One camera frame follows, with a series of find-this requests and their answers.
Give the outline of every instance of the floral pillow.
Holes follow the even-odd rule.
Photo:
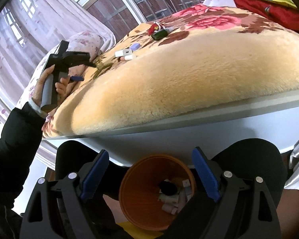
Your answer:
[[[90,61],[95,59],[100,53],[100,47],[103,45],[103,39],[96,33],[91,31],[83,31],[77,33],[67,39],[69,41],[69,47],[67,51],[80,51],[80,52],[88,52],[90,54]],[[31,77],[31,80],[28,86],[25,88],[22,96],[20,97],[16,107],[22,108],[26,102],[32,97],[34,92],[34,87],[37,83],[37,80],[42,73],[45,62],[47,61],[50,54],[53,54],[59,44],[57,44],[54,48],[52,48],[48,54],[42,58],[41,62],[38,64],[37,68],[34,70],[34,73]],[[75,73],[74,75],[82,75],[85,70],[84,65],[80,65],[77,67],[71,68],[71,72]]]

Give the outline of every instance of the red cloth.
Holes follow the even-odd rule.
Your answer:
[[[257,13],[299,33],[299,11],[265,0],[234,0],[237,8]]]

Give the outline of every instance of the red ornament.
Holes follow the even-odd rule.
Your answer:
[[[148,29],[148,35],[152,35],[155,32],[164,29],[164,24],[160,23],[160,22],[154,22],[154,24]]]

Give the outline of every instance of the green bottle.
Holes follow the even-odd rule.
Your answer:
[[[173,27],[161,29],[161,30],[155,32],[154,34],[152,34],[151,37],[155,41],[161,40],[161,39],[167,37],[168,34],[170,34],[173,31],[173,29],[174,29]]]

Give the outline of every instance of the silver screw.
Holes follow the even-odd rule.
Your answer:
[[[37,180],[37,182],[39,184],[43,184],[45,182],[45,178],[40,178],[40,179]]]
[[[262,183],[264,180],[261,177],[257,176],[256,181],[259,182],[259,183]]]
[[[232,177],[232,173],[230,171],[225,171],[224,176],[227,178],[230,178],[230,177]]]
[[[75,179],[77,177],[77,174],[75,172],[71,172],[68,177],[69,179]]]

